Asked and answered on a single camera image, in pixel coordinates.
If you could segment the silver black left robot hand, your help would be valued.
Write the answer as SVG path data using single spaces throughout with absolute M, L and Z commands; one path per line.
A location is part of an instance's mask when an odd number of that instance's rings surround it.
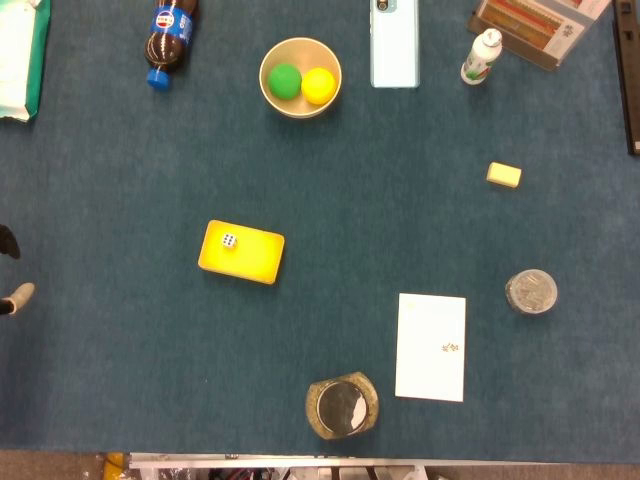
M 0 250 L 3 255 L 8 255 L 13 259 L 19 259 L 21 256 L 17 240 L 6 225 L 0 226 Z M 1 299 L 0 314 L 2 316 L 14 315 L 29 302 L 35 289 L 35 284 L 32 282 L 21 284 L 11 295 Z

